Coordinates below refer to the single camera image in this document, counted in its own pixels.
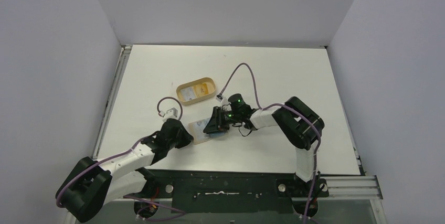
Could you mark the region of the beige card holder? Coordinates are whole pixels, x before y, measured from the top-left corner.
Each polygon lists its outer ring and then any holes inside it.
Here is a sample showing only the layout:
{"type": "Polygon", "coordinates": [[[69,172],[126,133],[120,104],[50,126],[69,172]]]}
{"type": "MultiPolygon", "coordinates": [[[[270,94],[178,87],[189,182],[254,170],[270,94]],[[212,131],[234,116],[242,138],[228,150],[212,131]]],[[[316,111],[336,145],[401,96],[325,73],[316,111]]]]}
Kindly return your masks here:
{"type": "Polygon", "coordinates": [[[205,133],[203,133],[203,134],[199,134],[199,133],[195,132],[195,131],[192,129],[192,123],[193,123],[193,122],[190,122],[190,123],[188,124],[188,129],[189,129],[189,133],[190,133],[190,134],[193,136],[193,138],[194,138],[194,140],[193,140],[193,144],[194,144],[194,145],[198,145],[198,144],[207,142],[207,141],[209,141],[209,140],[213,140],[213,139],[220,138],[220,137],[223,137],[223,136],[225,136],[225,135],[228,135],[228,132],[214,133],[214,134],[205,134],[205,133]]]}

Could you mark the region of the silver credit card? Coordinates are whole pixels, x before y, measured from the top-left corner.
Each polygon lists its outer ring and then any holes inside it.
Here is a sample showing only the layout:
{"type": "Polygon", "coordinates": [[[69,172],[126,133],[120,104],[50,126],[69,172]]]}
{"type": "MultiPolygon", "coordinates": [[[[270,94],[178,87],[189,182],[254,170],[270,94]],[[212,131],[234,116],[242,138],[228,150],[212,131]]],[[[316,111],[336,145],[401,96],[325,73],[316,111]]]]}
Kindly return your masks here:
{"type": "Polygon", "coordinates": [[[202,119],[196,122],[192,123],[192,129],[199,133],[199,134],[203,134],[205,127],[207,126],[208,122],[209,122],[210,118],[207,119],[202,119]]]}

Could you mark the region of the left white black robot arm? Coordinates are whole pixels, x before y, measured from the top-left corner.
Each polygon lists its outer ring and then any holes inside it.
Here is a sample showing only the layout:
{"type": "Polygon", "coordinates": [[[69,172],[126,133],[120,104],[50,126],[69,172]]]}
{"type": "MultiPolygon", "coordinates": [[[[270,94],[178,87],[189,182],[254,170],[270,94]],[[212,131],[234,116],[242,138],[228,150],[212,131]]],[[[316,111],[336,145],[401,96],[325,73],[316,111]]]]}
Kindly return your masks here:
{"type": "Polygon", "coordinates": [[[99,161],[84,157],[56,192],[56,205],[84,223],[115,199],[132,194],[149,197],[157,184],[147,167],[193,140],[181,121],[167,119],[159,131],[137,140],[127,151],[99,161]]]}

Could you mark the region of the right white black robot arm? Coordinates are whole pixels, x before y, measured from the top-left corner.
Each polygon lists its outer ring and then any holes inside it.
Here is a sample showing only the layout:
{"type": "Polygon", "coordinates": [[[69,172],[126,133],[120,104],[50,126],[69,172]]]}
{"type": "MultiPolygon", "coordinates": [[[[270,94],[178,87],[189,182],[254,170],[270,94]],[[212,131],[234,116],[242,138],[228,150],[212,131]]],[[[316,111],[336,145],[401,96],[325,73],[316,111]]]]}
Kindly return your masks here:
{"type": "Polygon", "coordinates": [[[316,153],[320,145],[322,118],[302,100],[293,96],[284,104],[274,103],[266,108],[253,108],[240,93],[223,99],[213,107],[212,115],[203,129],[205,134],[228,132],[231,127],[241,126],[249,131],[277,126],[296,148],[296,192],[308,196],[316,189],[316,153]]]}

